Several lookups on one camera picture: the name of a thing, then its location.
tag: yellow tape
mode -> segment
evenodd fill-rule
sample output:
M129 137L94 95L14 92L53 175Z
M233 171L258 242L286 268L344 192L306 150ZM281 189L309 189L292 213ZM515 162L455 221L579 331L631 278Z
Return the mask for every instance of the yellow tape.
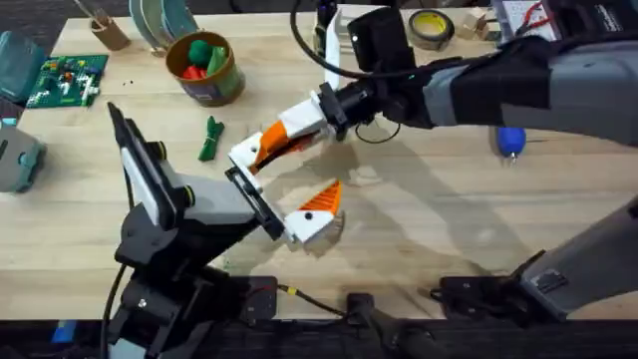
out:
M424 50L443 50L455 33L450 17L437 10L417 11L409 24L413 45Z
M421 13L413 21L414 31L421 36L440 36L448 28L446 20L433 13Z

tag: green clip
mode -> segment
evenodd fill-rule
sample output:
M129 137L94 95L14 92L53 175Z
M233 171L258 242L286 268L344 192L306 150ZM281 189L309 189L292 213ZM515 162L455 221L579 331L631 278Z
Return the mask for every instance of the green clip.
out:
M217 154L217 143L223 129L223 123L217 123L213 116L208 118L206 123L206 141L203 143L203 149L199 152L198 159L200 161L206 162L214 160Z

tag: wooden table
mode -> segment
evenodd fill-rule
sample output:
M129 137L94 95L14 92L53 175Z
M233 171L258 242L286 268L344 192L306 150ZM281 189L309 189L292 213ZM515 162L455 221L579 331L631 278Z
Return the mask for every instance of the wooden table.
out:
M346 14L369 8L346 7ZM459 23L463 10L447 10ZM299 23L310 34L313 16ZM199 107L154 58L131 19L117 19L134 40L111 54L102 95L90 108L29 110L20 127L49 146L46 168L26 194L0 195L0 318L98 318L118 264L114 251L127 213L122 166L106 109L112 101L146 138L162 140L181 172L224 179L223 154L307 97L323 72L297 47L287 14L197 17L227 37L247 88L237 102ZM446 52L418 51L420 63L491 51L455 39ZM100 54L88 20L66 24L56 55ZM353 56L344 55L346 66ZM217 160L202 164L205 121L225 122ZM380 119L374 132L394 125ZM363 135L379 136L370 131ZM257 230L214 263L233 274L275 275L333 305L369 291L395 315L441 318L425 295L443 275L508 273L638 192L638 152L581 136L530 131L514 168L492 152L488 128L403 129L384 145L350 140L290 155L260 177L288 211L334 178L345 182L343 233L303 248ZM588 308L579 317L638 318L635 296ZM279 317L324 317L298 298L280 296Z

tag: circuit board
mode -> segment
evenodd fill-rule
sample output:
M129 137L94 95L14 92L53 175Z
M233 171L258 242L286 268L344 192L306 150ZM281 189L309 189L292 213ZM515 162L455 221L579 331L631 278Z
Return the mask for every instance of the circuit board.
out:
M108 55L49 58L40 69L27 108L91 106L108 60Z

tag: wire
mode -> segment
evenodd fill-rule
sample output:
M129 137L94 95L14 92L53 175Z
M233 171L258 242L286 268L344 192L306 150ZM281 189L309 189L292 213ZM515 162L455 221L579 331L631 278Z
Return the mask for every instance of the wire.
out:
M118 270L118 274L116 274L116 278L113 280L113 284L111 285L111 291L109 292L109 296L107 297L107 304L104 308L104 314L102 316L102 325L100 328L100 358L109 359L109 345L107 344L107 329L109 327L109 321L111 318L111 308L113 307L113 301L116 298L116 292L118 291L118 287L120 287L120 282L122 281L122 277L124 276L124 270L127 267L125 265L120 265L120 270Z
M340 316L342 318L346 318L348 316L345 312L343 312L343 311L341 311L339 309L335 309L335 308L333 308L333 307L331 307L329 305L326 305L326 304L318 301L317 299L311 297L310 295L302 292L301 290L299 290L299 289L297 289L295 287L291 287L291 286L284 285L284 284L278 284L277 288L279 290L281 290L281 291L284 291L284 292L290 294L290 295L298 296L301 299L307 301L308 303L310 303L310 304L312 304L312 305L314 305L314 306L316 306L318 308L321 308L321 309L323 309L323 310L325 310L327 312L330 312L332 314L338 315L338 316Z
M368 73L352 72L352 71L348 71L348 70L344 70L339 67L336 67L328 63L321 56L317 55L308 46L308 44L306 44L306 42L301 37L301 34L299 34L299 28L297 27L297 12L299 11L300 5L301 5L301 0L294 0L294 4L292 5L292 10L290 11L290 30L292 30L292 36L295 38L295 41L297 42L301 50L303 50L303 52L306 53L306 55L308 55L308 57L312 59L312 61L314 61L315 63L317 63L319 66L323 67L326 70L329 70L337 75L351 78L351 79L375 79L375 80L386 80L386 79L395 79L395 78L401 78L401 77L409 77L422 72L433 71L432 67L426 66L426 67L420 67L417 69L399 71L399 72L368 74Z
M129 200L129 209L133 209L135 206L133 199L133 188L131 186L131 178L127 174L127 170L124 170L124 180L127 184L127 197ZM113 308L113 302L116 298L116 293L118 292L118 288L120 287L120 282L122 281L122 277L124 276L124 271L127 267L122 264L120 265L120 269L118 270L118 274L116 274L116 278L113 280L113 284L111 285L111 290L109 291L109 296L107 297L107 303L104 307L104 313L102 315L102 323L100 324L100 358L101 359L109 359L109 345L107 343L107 330L109 328L109 321L111 319L111 309Z
M373 141L373 140L367 140L364 139L363 137L361 137L361 135L359 134L359 127L361 127L361 123L357 124L357 127L355 127L355 135L357 135L357 138L363 142L365 142L366 144L370 144L370 145L378 145L378 144L383 144L386 143L387 141L395 138L398 134L399 131L401 130L401 124L399 124L397 126L397 129L395 130L395 132L391 135L389 135L387 138L382 139L382 140L378 140L378 141Z

